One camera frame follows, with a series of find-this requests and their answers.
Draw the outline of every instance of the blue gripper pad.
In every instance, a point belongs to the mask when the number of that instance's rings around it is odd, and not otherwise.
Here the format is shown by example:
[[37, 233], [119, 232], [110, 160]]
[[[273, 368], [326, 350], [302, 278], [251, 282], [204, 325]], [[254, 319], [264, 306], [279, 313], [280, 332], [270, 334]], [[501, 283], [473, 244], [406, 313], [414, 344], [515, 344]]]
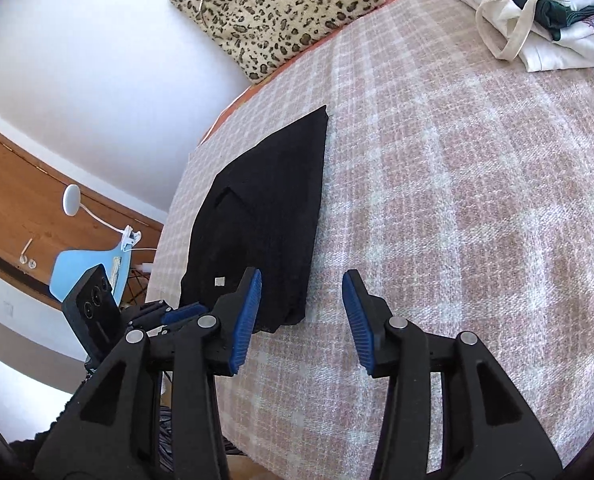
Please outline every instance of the blue gripper pad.
[[232, 353], [229, 360], [229, 367], [232, 374], [236, 374], [239, 371], [239, 367], [246, 361], [246, 354], [250, 345], [253, 327], [255, 326], [255, 318], [257, 317], [260, 300], [261, 272], [259, 269], [256, 269], [253, 279], [250, 280], [244, 305], [241, 308], [232, 332]]
[[359, 355], [359, 362], [371, 375], [375, 369], [375, 337], [363, 312], [363, 306], [359, 301], [353, 280], [347, 272], [344, 273], [342, 279], [341, 293], [350, 330], [355, 340], [357, 355]]
[[199, 316], [200, 314], [205, 314], [208, 312], [208, 309], [199, 303], [193, 303], [186, 306], [181, 306], [176, 310], [171, 310], [167, 312], [163, 316], [161, 316], [161, 324], [162, 325], [170, 325], [181, 321], [183, 319], [188, 319], [190, 317]]

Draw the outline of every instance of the bed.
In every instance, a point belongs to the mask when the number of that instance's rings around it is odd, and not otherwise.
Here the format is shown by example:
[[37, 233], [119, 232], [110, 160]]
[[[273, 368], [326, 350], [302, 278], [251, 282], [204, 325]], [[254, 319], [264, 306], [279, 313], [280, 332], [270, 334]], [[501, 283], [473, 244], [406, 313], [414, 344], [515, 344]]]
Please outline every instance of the bed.
[[[392, 0], [232, 107], [189, 156], [148, 300], [179, 301], [215, 175], [324, 104], [306, 317], [218, 380], [224, 435], [285, 480], [368, 478], [387, 381], [360, 367], [343, 309], [356, 268], [426, 332], [477, 333], [569, 463], [594, 432], [594, 69], [494, 59], [457, 0]], [[436, 467], [439, 443], [435, 414]]]

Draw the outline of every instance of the lamp head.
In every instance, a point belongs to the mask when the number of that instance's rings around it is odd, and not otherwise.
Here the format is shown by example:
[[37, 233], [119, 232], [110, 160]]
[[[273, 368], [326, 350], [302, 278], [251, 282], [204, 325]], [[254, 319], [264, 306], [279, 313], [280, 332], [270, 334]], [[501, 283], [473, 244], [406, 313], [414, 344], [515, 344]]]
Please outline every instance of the lamp head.
[[80, 210], [81, 203], [82, 193], [80, 192], [80, 187], [77, 184], [67, 186], [66, 190], [64, 190], [64, 198], [62, 199], [64, 212], [68, 216], [75, 216], [77, 211]]

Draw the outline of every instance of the leopard print pillow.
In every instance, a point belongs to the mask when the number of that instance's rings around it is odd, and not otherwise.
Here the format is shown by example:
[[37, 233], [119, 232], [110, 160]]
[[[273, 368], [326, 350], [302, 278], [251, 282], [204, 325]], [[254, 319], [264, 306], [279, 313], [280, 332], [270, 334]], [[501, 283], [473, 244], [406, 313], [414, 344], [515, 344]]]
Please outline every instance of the leopard print pillow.
[[170, 0], [260, 82], [385, 0]]

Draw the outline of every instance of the black folded shirt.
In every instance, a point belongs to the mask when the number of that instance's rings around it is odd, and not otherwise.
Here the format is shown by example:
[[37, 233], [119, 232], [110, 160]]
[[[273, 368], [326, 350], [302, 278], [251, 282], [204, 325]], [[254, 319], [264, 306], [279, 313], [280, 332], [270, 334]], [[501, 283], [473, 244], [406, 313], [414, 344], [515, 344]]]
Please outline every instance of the black folded shirt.
[[275, 332], [303, 319], [327, 124], [323, 106], [217, 174], [191, 232], [180, 306], [199, 301], [211, 309], [252, 266], [262, 277], [255, 330]]

